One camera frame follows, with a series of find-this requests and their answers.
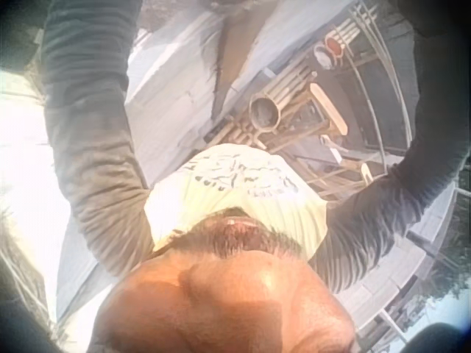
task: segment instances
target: sky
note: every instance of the sky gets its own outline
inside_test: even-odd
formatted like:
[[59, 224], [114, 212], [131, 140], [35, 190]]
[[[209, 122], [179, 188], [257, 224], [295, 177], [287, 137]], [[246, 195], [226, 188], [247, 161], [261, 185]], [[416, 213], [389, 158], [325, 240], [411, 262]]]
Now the sky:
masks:
[[[461, 330], [468, 329], [471, 324], [470, 292], [470, 289], [463, 290], [458, 299], [455, 299], [452, 294], [436, 302], [429, 299], [424, 316], [407, 330], [406, 337], [410, 340], [427, 326], [439, 322], [450, 324]], [[397, 339], [391, 344], [390, 353], [398, 353], [403, 347], [404, 343]]]

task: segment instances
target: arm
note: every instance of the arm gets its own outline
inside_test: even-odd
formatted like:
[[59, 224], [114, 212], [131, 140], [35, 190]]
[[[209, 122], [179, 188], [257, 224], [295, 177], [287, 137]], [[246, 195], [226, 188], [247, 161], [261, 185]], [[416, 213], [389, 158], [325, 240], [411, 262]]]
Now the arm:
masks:
[[445, 16], [404, 3], [415, 28], [420, 98], [416, 135], [389, 174], [327, 212], [327, 236], [310, 260], [334, 292], [374, 268], [453, 181], [470, 149], [470, 71], [466, 39]]
[[149, 191], [124, 111], [136, 0], [54, 0], [42, 63], [59, 186], [89, 249], [116, 276], [152, 251]]

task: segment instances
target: printed graphic on shirt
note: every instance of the printed graphic on shirt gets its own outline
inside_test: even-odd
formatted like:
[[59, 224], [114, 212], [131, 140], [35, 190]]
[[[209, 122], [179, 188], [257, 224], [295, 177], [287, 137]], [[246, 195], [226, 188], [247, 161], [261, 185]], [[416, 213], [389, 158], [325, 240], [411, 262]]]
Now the printed graphic on shirt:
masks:
[[241, 154], [196, 156], [178, 172], [191, 172], [194, 179], [217, 188], [246, 190], [253, 197], [297, 193], [298, 187], [270, 158], [252, 158]]

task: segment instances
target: sleeve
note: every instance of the sleeve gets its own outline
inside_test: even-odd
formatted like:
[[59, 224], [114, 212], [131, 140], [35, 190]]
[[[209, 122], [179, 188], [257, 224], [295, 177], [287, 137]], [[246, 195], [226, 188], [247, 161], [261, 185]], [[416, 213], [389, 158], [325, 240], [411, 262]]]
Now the sleeve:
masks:
[[124, 110], [141, 2], [53, 0], [41, 61], [60, 189], [97, 260], [127, 273], [152, 252], [149, 195]]
[[327, 236], [310, 264], [333, 292], [363, 278], [388, 254], [394, 236], [420, 221], [470, 150], [469, 43], [440, 11], [429, 15], [413, 1], [400, 3], [415, 28], [416, 134], [388, 175], [327, 211]]

